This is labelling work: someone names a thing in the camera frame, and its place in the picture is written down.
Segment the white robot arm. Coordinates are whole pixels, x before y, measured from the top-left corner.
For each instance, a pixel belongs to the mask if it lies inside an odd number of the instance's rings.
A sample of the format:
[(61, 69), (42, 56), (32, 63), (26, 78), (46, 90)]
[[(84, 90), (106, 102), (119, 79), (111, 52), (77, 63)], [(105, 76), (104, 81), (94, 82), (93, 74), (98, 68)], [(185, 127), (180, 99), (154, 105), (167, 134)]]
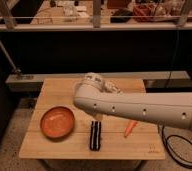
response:
[(125, 93), (99, 74), (76, 85), (73, 104), (91, 116), (106, 114), (192, 131), (192, 92)]

